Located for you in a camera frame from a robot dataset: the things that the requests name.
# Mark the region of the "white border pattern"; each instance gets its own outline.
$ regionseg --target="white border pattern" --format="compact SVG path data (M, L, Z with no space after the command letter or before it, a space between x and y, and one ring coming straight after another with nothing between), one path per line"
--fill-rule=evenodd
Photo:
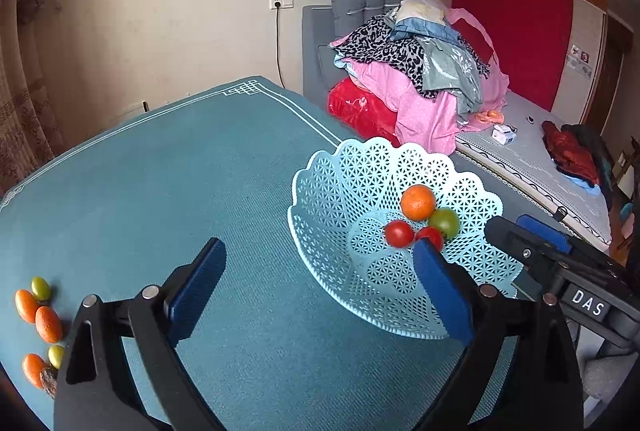
M185 102L175 104L175 106L166 107L164 109L160 109L159 111L152 112L142 118L134 120L130 124L126 124L122 127L116 128L103 135L98 135L97 138L90 140L85 144L82 144L80 146L77 146L76 148L73 148L67 151L66 153L62 154L60 157L46 164L46 166L41 167L39 170L37 170L32 175L25 178L17 186L15 186L13 189L7 192L7 194L5 194L4 198L2 199L2 203L0 204L0 212L2 212L2 209L5 208L9 204L9 202L11 202L11 200L13 200L27 185L33 182L36 178L38 178L39 176L42 176L44 173L46 173L50 169L53 169L55 166L59 164L62 164L62 162L71 158L72 156L77 155L81 151L84 151L85 149L96 145L98 142L107 140L108 138L111 138L112 136L117 135L118 133L126 131L127 129L131 129L132 127L143 124L145 122L153 120L154 118L165 115L167 113L174 112L177 109L183 108L185 106L189 106L190 104L194 104L201 100L205 100L206 98L211 98L212 96L217 96L217 95L230 96L234 94L252 95L255 93L262 93L272 98L276 102L281 103L284 107L289 109L296 117L298 117L302 122L304 122L316 133L318 133L318 135L324 138L333 147L337 148L338 144L342 142L341 138L339 138L334 133L332 133L331 130L329 130L329 128L322 125L318 120L312 117L308 112L302 109L298 104L296 104L290 98L287 98L286 96L280 93L277 93L276 91L270 90L269 88L267 88L265 85L261 84L259 81L255 80L254 78L252 78L251 80L243 81L243 82L236 82L235 84L223 90L217 90L216 88L213 88L213 90L215 91L205 92L204 94L194 96L193 98L186 100Z

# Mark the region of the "power cord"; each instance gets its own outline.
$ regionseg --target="power cord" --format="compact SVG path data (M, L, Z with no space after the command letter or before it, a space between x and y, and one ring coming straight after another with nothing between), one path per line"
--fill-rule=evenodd
M284 86L284 82L282 81L282 72L280 71L280 8L282 7L282 3L280 1L276 1L276 64L278 65L278 77L280 77L280 84L282 85L282 89L286 90L287 88Z

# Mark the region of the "red wardrobe door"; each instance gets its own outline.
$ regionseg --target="red wardrobe door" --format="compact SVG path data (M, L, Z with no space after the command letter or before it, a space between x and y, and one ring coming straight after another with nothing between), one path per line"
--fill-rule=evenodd
M453 0L494 42L509 88L551 111L571 35L574 0Z

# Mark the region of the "gray headboard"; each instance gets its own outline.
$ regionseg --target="gray headboard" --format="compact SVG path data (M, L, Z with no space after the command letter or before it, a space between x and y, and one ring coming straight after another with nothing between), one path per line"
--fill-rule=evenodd
M335 52L328 43L401 1L331 0L330 6L310 5L302 9L302 90L312 103L326 109L329 90L347 76L347 72L334 66Z

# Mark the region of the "curtain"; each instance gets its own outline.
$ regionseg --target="curtain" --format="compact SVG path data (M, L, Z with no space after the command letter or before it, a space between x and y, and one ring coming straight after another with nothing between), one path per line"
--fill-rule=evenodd
M0 0L0 197L65 149L34 35L43 1Z

